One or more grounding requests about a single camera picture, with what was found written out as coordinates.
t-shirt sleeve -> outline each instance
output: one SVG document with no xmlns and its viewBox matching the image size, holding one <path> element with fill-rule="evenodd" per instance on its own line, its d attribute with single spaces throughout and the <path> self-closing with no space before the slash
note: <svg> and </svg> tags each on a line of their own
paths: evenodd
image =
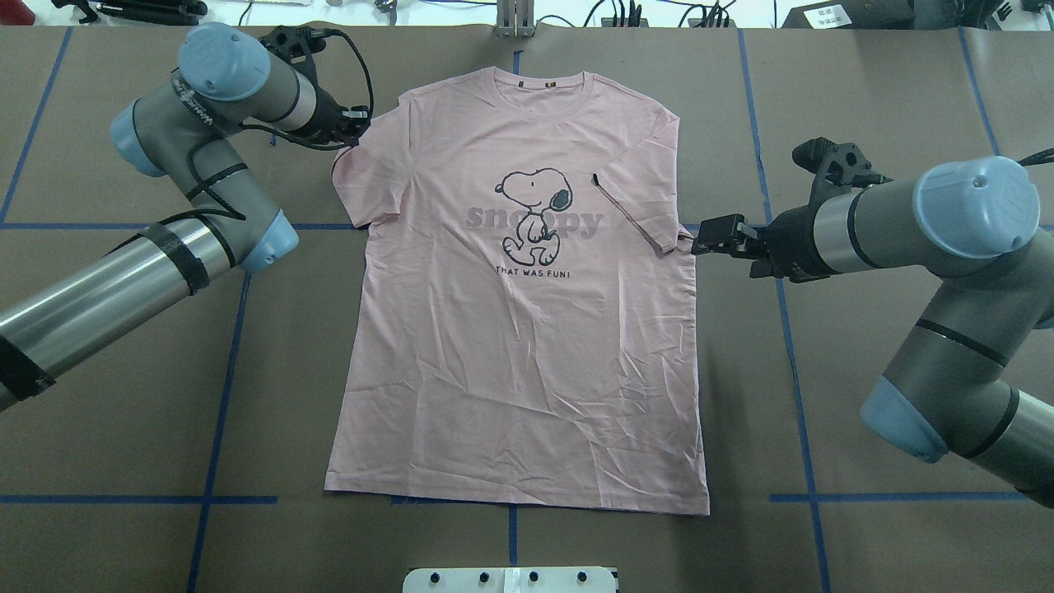
<svg viewBox="0 0 1054 593">
<path fill-rule="evenodd" d="M 410 105 L 410 97 L 399 97 L 397 107 L 373 118 L 357 146 L 333 161 L 333 186 L 356 226 L 399 214 L 413 170 Z"/>
<path fill-rule="evenodd" d="M 665 112 L 651 135 L 593 173 L 593 182 L 663 253 L 677 246 L 677 133 Z"/>
</svg>

blue joint cap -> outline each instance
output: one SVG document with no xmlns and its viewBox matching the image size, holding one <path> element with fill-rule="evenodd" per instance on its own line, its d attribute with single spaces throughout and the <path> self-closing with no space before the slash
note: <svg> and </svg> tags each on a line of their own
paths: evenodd
<svg viewBox="0 0 1054 593">
<path fill-rule="evenodd" d="M 1016 251 L 1039 225 L 1036 185 L 1004 156 L 934 166 L 915 184 L 912 206 L 930 240 L 971 259 Z"/>
<path fill-rule="evenodd" d="M 164 171 L 150 160 L 147 151 L 142 150 L 142 144 L 139 143 L 139 136 L 135 133 L 134 113 L 135 101 L 132 101 L 132 104 L 124 107 L 124 111 L 110 123 L 110 139 L 117 147 L 118 154 L 140 173 L 151 177 L 162 177 Z"/>
<path fill-rule="evenodd" d="M 936 463 L 948 453 L 944 439 L 884 376 L 860 409 L 860 419 L 875 434 L 926 463 Z"/>
<path fill-rule="evenodd" d="M 251 36 L 221 22 L 199 24 L 179 47 L 179 72 L 195 91 L 237 101 L 259 91 L 271 75 L 271 54 Z"/>
<path fill-rule="evenodd" d="M 271 220 L 271 225 L 264 232 L 259 242 L 242 259 L 241 269 L 252 275 L 295 249 L 299 242 L 300 237 L 293 230 L 293 224 L 289 223 L 286 214 L 279 210 L 274 220 Z"/>
</svg>

snoopy print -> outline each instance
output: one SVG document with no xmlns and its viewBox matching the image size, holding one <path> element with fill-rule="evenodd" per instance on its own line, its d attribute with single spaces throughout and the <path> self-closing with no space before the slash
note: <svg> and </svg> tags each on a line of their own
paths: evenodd
<svg viewBox="0 0 1054 593">
<path fill-rule="evenodd" d="M 571 185 L 552 167 L 533 173 L 513 171 L 494 187 L 496 193 L 527 209 L 516 224 L 516 235 L 502 240 L 505 254 L 521 265 L 548 265 L 560 254 L 560 235 L 545 221 L 548 211 L 563 212 L 571 205 Z"/>
</svg>

sticker label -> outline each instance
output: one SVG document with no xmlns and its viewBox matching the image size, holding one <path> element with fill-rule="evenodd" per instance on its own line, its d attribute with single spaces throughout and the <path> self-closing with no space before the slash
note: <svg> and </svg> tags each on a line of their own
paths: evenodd
<svg viewBox="0 0 1054 593">
<path fill-rule="evenodd" d="M 802 14 L 808 19 L 808 24 L 813 25 L 813 28 L 834 28 L 845 24 L 853 24 L 853 21 L 850 20 L 850 16 L 845 13 L 845 8 L 841 4 L 813 8 Z"/>
</svg>

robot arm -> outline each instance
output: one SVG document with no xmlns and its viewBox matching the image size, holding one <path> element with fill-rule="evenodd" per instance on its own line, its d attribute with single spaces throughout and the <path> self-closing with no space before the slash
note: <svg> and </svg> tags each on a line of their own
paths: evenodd
<svg viewBox="0 0 1054 593">
<path fill-rule="evenodd" d="M 893 181 L 855 144 L 823 138 L 794 158 L 816 173 L 808 204 L 761 228 L 740 214 L 704 220 L 694 253 L 792 281 L 926 266 L 943 283 L 861 418 L 923 461 L 951 451 L 1054 508 L 1054 408 L 999 380 L 1032 330 L 1054 328 L 1054 237 L 1038 230 L 1024 169 L 994 156 Z"/>
<path fill-rule="evenodd" d="M 242 123 L 255 118 L 307 147 L 355 145 L 373 93 L 370 106 L 349 110 L 318 87 L 311 54 L 332 36 L 351 44 L 366 72 L 338 31 L 282 26 L 258 42 L 221 23 L 191 29 L 179 68 L 125 108 L 111 136 L 121 156 L 144 174 L 169 175 L 194 207 L 0 313 L 0 411 L 227 270 L 256 273 L 296 246 L 292 224 L 226 138 L 271 130 Z"/>
</svg>

